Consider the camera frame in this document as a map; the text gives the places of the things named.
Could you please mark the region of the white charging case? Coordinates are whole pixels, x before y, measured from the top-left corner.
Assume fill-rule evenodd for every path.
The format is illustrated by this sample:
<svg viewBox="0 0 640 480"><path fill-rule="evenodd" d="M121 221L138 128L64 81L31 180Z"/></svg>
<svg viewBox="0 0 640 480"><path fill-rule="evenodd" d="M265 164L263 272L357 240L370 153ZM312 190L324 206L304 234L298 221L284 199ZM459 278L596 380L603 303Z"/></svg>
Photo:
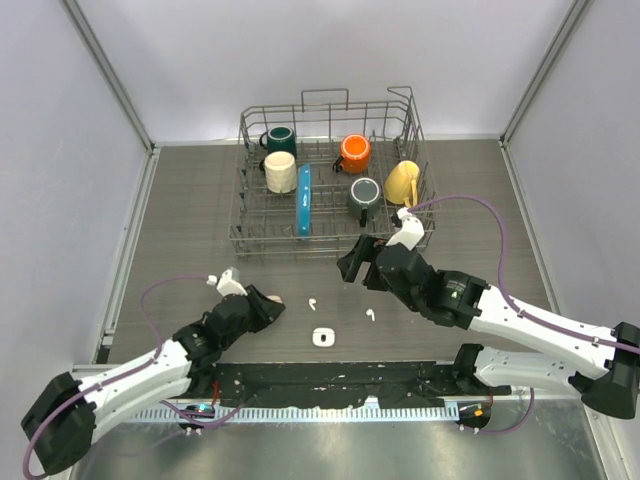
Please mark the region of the white charging case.
<svg viewBox="0 0 640 480"><path fill-rule="evenodd" d="M335 344L336 334L332 328L317 327L312 332L312 344L318 348L330 348Z"/></svg>

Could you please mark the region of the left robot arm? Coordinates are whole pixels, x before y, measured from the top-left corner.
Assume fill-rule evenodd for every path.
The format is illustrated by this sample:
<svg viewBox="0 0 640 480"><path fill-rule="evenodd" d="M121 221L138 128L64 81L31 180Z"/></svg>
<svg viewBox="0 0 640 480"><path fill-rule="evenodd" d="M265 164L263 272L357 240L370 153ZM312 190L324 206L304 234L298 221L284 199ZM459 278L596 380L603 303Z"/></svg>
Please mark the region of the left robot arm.
<svg viewBox="0 0 640 480"><path fill-rule="evenodd" d="M205 397L222 354L244 334L269 327L284 310L279 296L249 285L127 363L82 379L70 372L56 375L20 422L28 439L24 477L34 476L33 458L43 468L41 478L70 468L102 436L149 405L184 394Z"/></svg>

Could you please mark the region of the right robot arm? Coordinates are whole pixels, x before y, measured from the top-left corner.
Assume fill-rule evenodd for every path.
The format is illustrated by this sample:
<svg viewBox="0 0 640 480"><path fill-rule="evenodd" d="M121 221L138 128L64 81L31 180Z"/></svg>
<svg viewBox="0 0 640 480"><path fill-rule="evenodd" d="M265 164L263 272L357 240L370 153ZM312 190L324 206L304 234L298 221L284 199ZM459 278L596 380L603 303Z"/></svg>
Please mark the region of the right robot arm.
<svg viewBox="0 0 640 480"><path fill-rule="evenodd" d="M562 317L505 295L486 281L455 270L436 270L417 250L361 236L339 258L343 281L354 282L363 263L364 286L389 292L434 324L502 337L526 353L463 345L451 380L465 395L483 387L567 390L590 409L630 420L639 395L639 329L613 328Z"/></svg>

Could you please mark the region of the grey mug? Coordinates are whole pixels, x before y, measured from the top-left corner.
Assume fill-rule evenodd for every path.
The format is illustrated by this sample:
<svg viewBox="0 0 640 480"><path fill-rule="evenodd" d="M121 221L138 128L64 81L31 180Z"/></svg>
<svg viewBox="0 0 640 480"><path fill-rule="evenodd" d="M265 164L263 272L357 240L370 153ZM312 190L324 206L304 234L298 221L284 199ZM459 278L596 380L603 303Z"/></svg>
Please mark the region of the grey mug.
<svg viewBox="0 0 640 480"><path fill-rule="evenodd" d="M360 228L364 228L380 210L382 203L379 184L368 177L356 179L350 186L347 197L349 215Z"/></svg>

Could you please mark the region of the blue plate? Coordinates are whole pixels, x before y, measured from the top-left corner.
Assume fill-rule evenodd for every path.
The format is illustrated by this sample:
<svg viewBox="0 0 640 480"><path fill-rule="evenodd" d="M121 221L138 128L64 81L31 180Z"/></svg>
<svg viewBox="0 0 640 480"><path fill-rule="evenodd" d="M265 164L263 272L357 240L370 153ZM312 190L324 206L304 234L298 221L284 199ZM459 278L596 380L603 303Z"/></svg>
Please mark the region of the blue plate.
<svg viewBox="0 0 640 480"><path fill-rule="evenodd" d="M304 164L298 169L296 194L296 230L299 237L306 238L311 233L311 166Z"/></svg>

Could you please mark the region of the yellow mug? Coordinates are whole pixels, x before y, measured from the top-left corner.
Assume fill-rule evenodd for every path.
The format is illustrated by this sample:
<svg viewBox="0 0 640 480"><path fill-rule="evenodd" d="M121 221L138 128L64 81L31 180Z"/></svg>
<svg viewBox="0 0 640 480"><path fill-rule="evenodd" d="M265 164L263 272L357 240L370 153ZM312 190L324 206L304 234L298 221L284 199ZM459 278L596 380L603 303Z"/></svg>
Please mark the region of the yellow mug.
<svg viewBox="0 0 640 480"><path fill-rule="evenodd" d="M409 160L399 162L384 182L385 199L407 208L418 204L419 166Z"/></svg>

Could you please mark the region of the orange mug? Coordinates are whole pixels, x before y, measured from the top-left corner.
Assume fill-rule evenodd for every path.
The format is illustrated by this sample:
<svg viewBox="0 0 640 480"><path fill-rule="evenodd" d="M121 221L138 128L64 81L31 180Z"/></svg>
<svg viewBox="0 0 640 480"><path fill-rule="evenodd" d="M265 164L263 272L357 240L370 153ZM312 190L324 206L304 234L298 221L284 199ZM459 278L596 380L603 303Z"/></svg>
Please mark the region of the orange mug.
<svg viewBox="0 0 640 480"><path fill-rule="evenodd" d="M332 165L332 170L336 173L363 173L368 167L370 157L370 141L364 135L349 134L340 143L340 154Z"/></svg>

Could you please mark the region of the cream textured mug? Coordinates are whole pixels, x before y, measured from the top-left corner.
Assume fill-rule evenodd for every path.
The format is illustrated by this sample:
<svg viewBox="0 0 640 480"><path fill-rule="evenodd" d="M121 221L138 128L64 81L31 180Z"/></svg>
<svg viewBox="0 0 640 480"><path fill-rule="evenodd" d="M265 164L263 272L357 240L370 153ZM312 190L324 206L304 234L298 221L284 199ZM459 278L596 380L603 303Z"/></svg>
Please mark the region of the cream textured mug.
<svg viewBox="0 0 640 480"><path fill-rule="evenodd" d="M262 163L267 189L274 194L288 194L297 187L297 167L293 154L276 151Z"/></svg>

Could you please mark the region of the dark green mug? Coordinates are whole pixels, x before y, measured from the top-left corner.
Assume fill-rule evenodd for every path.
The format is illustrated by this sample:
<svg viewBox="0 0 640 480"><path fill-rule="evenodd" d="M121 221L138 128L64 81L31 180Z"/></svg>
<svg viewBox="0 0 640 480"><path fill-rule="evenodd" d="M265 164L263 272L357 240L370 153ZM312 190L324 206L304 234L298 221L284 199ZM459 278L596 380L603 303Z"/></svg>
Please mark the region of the dark green mug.
<svg viewBox="0 0 640 480"><path fill-rule="evenodd" d="M274 126L268 129L260 136L259 145L268 154L284 151L297 157L295 132L288 126Z"/></svg>

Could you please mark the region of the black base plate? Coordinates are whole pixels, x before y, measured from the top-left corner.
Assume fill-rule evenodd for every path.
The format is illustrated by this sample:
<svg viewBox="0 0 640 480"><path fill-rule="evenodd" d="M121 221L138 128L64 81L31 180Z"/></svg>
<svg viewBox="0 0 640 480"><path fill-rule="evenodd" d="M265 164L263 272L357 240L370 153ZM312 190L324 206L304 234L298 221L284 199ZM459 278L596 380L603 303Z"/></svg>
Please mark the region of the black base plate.
<svg viewBox="0 0 640 480"><path fill-rule="evenodd" d="M383 409L442 406L447 397L508 396L453 364L420 362L216 363L185 398L218 398L226 407L358 408L373 396Z"/></svg>

